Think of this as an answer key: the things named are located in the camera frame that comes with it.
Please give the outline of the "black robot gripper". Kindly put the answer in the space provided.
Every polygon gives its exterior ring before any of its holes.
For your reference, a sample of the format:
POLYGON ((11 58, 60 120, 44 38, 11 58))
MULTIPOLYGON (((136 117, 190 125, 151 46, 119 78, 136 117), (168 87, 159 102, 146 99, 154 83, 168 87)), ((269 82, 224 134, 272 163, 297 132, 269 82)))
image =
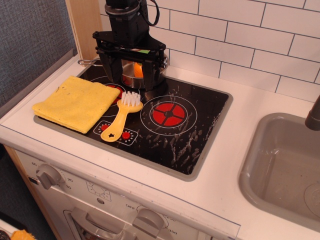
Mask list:
POLYGON ((120 83, 123 75, 122 60, 144 61, 142 73, 144 88, 152 90, 159 84, 160 65, 165 61, 166 45, 149 34, 149 25, 141 15, 130 20, 110 17, 111 31, 96 31, 96 51, 107 77, 120 83))

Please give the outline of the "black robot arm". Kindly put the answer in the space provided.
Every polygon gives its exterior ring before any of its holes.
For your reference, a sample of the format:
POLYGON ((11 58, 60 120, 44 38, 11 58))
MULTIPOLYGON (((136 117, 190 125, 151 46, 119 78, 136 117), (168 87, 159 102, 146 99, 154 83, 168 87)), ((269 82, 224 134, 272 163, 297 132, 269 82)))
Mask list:
POLYGON ((145 0, 107 0, 110 31, 96 31, 96 51, 106 75, 113 83, 123 79, 122 61, 142 64, 143 88, 152 90, 160 81, 161 69, 167 65, 166 45, 150 36, 150 27, 158 24, 157 14, 149 21, 145 0))

